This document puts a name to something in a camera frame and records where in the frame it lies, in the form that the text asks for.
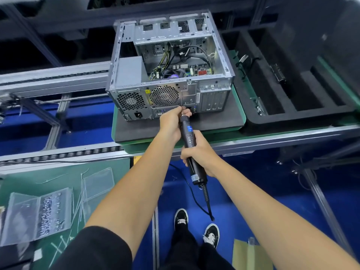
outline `metal computer chassis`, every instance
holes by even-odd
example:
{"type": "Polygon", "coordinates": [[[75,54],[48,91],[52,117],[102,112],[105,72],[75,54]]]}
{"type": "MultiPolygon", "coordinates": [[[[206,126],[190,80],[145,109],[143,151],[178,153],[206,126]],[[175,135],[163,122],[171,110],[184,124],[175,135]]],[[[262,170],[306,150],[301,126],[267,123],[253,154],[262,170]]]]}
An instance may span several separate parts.
{"type": "MultiPolygon", "coordinates": [[[[191,58],[188,66],[204,63],[199,60],[191,58]]],[[[193,113],[222,111],[234,75],[209,12],[159,17],[117,23],[106,91],[127,121],[160,117],[179,105],[193,113]],[[201,46],[211,56],[214,74],[149,81],[149,68],[159,63],[168,42],[201,46]],[[136,49],[130,57],[124,52],[129,43],[136,49]]]]}

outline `electric screwdriver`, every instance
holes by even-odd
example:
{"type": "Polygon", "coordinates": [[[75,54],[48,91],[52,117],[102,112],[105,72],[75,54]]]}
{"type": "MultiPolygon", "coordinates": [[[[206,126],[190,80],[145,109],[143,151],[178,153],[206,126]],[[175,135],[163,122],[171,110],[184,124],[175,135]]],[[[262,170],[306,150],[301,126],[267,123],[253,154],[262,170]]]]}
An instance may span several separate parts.
{"type": "MultiPolygon", "coordinates": [[[[191,148],[196,146],[196,139],[193,132],[193,128],[190,125],[190,119],[188,116],[181,114],[179,118],[180,123],[180,132],[182,140],[184,141],[185,148],[191,148]]],[[[192,157],[186,159],[187,167],[190,170],[191,181],[194,185],[199,186],[200,189],[204,192],[205,202],[208,209],[208,214],[210,219],[214,221],[214,217],[211,213],[209,194],[207,192],[207,176],[205,169],[199,165],[192,157]]]]}

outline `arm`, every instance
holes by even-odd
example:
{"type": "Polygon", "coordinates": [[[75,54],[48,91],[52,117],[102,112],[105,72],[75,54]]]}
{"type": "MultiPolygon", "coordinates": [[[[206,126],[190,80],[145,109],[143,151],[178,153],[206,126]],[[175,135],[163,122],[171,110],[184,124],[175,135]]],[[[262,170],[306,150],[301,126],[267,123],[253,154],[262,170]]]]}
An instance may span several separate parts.
{"type": "Polygon", "coordinates": [[[196,147],[183,149],[181,158],[192,156],[219,180],[278,270],[360,269],[334,241],[222,160],[200,131],[194,133],[196,147]]]}
{"type": "MultiPolygon", "coordinates": [[[[181,134],[178,107],[160,118],[160,131],[130,171],[98,205],[86,227],[105,227],[130,247],[133,258],[151,221],[169,167],[174,145],[181,134]]],[[[184,110],[191,116],[189,109],[184,110]]]]}

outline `person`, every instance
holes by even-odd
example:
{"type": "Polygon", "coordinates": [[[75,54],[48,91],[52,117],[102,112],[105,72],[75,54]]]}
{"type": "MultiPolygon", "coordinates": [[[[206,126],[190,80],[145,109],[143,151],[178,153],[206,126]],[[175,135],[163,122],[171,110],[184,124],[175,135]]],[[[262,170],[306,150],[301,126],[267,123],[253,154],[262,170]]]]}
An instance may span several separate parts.
{"type": "MultiPolygon", "coordinates": [[[[179,106],[160,117],[160,130],[142,158],[101,201],[51,270],[131,269],[156,208],[174,145],[181,137],[180,112],[191,116],[189,109],[179,106]]],[[[183,148],[181,158],[193,157],[209,176],[218,179],[278,270],[360,269],[334,241],[222,160],[200,131],[194,130],[194,134],[197,145],[183,148]]],[[[218,227],[211,224],[207,228],[205,244],[199,248],[188,222],[186,211],[180,209],[175,215],[172,246],[161,269],[232,269],[216,252],[218,227]]]]}

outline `black pants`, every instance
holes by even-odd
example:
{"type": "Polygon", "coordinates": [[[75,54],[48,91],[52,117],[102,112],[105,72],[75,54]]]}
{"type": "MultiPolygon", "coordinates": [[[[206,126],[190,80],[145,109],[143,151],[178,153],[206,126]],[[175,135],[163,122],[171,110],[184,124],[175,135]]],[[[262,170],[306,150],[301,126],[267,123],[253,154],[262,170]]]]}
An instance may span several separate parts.
{"type": "Polygon", "coordinates": [[[235,270],[209,243],[198,246],[185,225],[177,228],[164,269],[235,270]]]}

